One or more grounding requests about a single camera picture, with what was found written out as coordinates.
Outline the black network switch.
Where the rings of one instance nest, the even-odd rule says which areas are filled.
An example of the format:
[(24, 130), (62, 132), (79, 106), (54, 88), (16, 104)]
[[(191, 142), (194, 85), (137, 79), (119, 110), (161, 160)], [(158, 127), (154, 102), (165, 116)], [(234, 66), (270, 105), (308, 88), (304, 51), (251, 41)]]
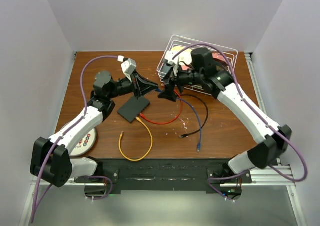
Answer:
[(132, 96), (117, 110), (117, 113), (127, 122), (133, 123), (136, 117), (138, 117), (150, 104), (150, 100), (144, 96), (138, 98)]

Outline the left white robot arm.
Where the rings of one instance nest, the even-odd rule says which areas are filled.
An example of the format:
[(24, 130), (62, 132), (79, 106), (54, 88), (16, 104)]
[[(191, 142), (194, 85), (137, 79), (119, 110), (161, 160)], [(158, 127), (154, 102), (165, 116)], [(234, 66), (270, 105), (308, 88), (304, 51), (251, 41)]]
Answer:
[(113, 98), (133, 93), (137, 98), (159, 85), (134, 71), (131, 76), (115, 81), (109, 71), (96, 74), (90, 100), (80, 114), (65, 128), (48, 139), (39, 137), (33, 146), (30, 172), (38, 179), (63, 186), (70, 178), (86, 176), (92, 182), (103, 178), (98, 161), (89, 158), (71, 158), (70, 153), (93, 128), (103, 123), (115, 107)]

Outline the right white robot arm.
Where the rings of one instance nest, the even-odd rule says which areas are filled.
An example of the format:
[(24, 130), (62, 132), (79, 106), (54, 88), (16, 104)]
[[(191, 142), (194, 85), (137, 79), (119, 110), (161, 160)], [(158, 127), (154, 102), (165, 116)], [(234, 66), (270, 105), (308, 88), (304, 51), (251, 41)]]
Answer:
[(185, 85), (201, 85), (204, 91), (226, 105), (243, 123), (257, 143), (255, 147), (236, 155), (222, 166), (219, 176), (228, 182), (235, 182), (242, 172), (257, 167), (264, 169), (288, 147), (287, 140), (292, 130), (279, 126), (245, 94), (234, 76), (224, 69), (222, 63), (213, 58), (206, 47), (191, 50), (192, 69), (184, 71), (179, 65), (176, 52), (167, 51), (164, 63), (170, 69), (164, 77), (164, 89), (159, 98), (177, 100), (175, 88), (180, 91)]

